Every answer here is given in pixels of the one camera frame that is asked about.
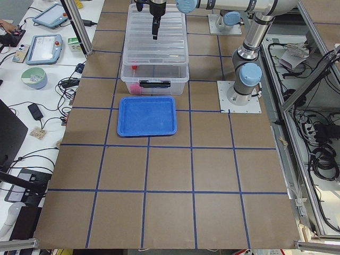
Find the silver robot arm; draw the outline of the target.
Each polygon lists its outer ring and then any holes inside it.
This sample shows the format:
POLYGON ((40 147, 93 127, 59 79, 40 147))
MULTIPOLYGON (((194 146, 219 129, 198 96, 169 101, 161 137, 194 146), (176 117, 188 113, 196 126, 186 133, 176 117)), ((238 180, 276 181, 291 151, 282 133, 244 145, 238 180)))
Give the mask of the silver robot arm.
POLYGON ((176 1, 177 9, 188 14, 195 9, 253 12, 253 20, 243 44, 234 52, 232 61, 236 81, 227 92, 227 99, 234 105, 249 103, 255 86, 262 77, 261 68, 255 63, 261 43, 276 16, 296 7, 297 1, 176 1))
MULTIPOLYGON (((158 38, 160 21, 166 12, 166 1, 135 1, 139 12, 142 11, 145 4, 149 5, 149 12, 153 16, 152 36, 154 40, 158 38)), ((176 1, 177 9, 188 14, 198 9, 201 1, 176 1)), ((237 11, 220 10, 219 14, 209 14, 209 30, 213 35, 240 35, 241 15, 237 11)))

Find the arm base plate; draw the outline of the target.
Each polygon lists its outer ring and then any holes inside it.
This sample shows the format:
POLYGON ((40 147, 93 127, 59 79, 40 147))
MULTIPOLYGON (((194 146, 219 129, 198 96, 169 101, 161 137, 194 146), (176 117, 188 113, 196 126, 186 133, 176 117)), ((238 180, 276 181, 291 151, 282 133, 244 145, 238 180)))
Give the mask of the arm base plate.
POLYGON ((211 35, 240 36, 242 34, 239 24, 228 26, 219 14, 209 14, 208 22, 211 35))
POLYGON ((234 81, 217 81, 221 113, 261 114, 261 107, 256 89, 250 95, 240 95, 234 90, 234 81))

